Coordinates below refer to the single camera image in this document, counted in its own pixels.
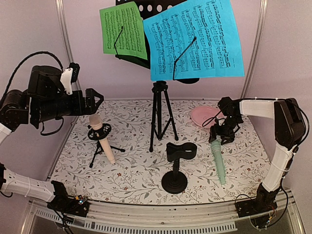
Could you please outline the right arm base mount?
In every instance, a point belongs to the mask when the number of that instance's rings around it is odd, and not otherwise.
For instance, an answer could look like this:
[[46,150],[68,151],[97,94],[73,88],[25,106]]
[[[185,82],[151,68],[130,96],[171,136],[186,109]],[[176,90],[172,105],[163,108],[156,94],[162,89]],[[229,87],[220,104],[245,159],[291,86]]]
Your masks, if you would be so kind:
[[251,224],[257,229],[266,229],[272,224],[272,220],[277,215],[277,203],[273,201],[264,202],[261,199],[252,199],[246,194],[239,194],[234,205],[238,217],[251,217]]

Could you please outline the beige toy microphone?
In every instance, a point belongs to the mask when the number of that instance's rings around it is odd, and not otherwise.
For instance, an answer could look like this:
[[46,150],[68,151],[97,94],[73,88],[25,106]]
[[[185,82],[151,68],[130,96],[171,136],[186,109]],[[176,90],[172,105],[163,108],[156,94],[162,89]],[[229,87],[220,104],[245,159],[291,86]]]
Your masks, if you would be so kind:
[[90,127],[89,127],[90,131],[88,132],[88,138],[90,140],[97,141],[97,149],[96,149],[96,152],[94,153],[93,159],[89,167],[90,168],[93,167],[96,155],[102,152],[105,153],[110,163],[114,164],[115,157],[107,139],[107,136],[111,131],[111,125],[104,124],[98,114],[90,115],[89,122],[90,122]]

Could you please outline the black tripod microphone stand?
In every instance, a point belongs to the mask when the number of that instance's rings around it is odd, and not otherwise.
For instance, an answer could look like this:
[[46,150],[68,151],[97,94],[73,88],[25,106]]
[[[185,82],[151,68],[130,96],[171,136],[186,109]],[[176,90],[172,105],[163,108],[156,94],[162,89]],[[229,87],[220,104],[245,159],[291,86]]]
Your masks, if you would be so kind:
[[125,152],[125,150],[121,149],[121,148],[114,147],[114,146],[110,146],[110,144],[108,143],[107,136],[111,132],[111,129],[112,129],[111,125],[108,123],[103,123],[102,126],[100,128],[98,128],[97,130],[94,130],[91,125],[88,125],[88,129],[89,129],[88,138],[90,140],[96,140],[97,141],[97,149],[94,153],[93,159],[92,159],[89,167],[90,168],[93,167],[96,156],[98,154],[103,153],[103,152],[106,154],[110,163],[115,164],[115,158],[114,158],[112,149],[116,149],[116,150],[121,151],[121,152]]

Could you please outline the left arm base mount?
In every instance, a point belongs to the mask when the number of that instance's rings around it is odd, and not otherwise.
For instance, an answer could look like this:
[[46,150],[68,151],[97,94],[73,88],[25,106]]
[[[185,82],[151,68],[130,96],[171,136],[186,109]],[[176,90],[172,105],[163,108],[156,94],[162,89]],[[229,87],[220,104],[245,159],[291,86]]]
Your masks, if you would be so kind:
[[47,202],[49,209],[61,212],[62,214],[80,217],[87,216],[90,207],[87,196],[76,195],[75,197],[70,197],[63,183],[54,180],[51,183],[54,186],[54,198],[51,202]]

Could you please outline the mint green toy microphone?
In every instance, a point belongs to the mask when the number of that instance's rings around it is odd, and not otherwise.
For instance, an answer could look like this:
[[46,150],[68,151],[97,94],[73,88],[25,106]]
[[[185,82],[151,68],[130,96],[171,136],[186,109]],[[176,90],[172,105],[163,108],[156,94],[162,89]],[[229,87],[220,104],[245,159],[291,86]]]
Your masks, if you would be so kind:
[[221,153],[221,144],[218,140],[214,140],[211,143],[211,151],[214,156],[216,171],[218,178],[220,180],[220,184],[225,185],[226,184],[225,166],[223,163],[223,157]]

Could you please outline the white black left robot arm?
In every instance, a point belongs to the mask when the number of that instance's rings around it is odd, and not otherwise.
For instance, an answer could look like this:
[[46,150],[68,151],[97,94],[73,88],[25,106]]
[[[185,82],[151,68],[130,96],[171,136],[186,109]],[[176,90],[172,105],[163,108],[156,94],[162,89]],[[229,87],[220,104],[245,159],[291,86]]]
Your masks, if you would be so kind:
[[[72,83],[78,78],[79,65],[70,63],[64,69],[60,60],[51,52],[39,51],[28,55],[14,69],[18,69],[31,57],[49,55],[59,65],[35,65],[25,91],[10,90],[11,76],[0,100],[0,140],[4,141],[22,124],[31,124],[36,129],[49,120],[64,121],[66,116],[95,114],[104,101],[104,96],[93,88],[84,92],[73,90]],[[61,211],[69,211],[73,204],[61,182],[40,181],[18,175],[3,164],[0,166],[0,191],[17,193],[54,203]]]

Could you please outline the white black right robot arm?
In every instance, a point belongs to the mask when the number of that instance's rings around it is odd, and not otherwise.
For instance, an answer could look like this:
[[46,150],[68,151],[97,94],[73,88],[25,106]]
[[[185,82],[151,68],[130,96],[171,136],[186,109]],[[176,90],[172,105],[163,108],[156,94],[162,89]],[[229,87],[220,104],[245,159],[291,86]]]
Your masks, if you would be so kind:
[[223,97],[217,104],[219,113],[225,120],[222,124],[216,116],[210,117],[202,126],[214,122],[210,127],[212,142],[217,137],[222,144],[234,141],[243,116],[264,117],[274,120],[275,151],[269,171],[258,186],[256,198],[252,202],[255,212],[261,213],[274,201],[281,189],[283,177],[290,169],[293,156],[308,136],[310,123],[307,115],[299,107],[295,98],[242,98]]

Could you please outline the black round-base microphone stand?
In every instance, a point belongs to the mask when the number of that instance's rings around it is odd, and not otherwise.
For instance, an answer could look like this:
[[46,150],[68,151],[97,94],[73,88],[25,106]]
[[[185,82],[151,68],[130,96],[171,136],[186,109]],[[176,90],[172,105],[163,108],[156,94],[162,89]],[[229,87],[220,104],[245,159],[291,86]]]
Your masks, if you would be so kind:
[[192,160],[197,153],[197,146],[194,143],[186,142],[181,145],[173,143],[166,144],[166,154],[168,162],[173,163],[173,169],[167,172],[161,180],[162,188],[170,194],[183,192],[188,185],[188,179],[179,170],[180,159]]

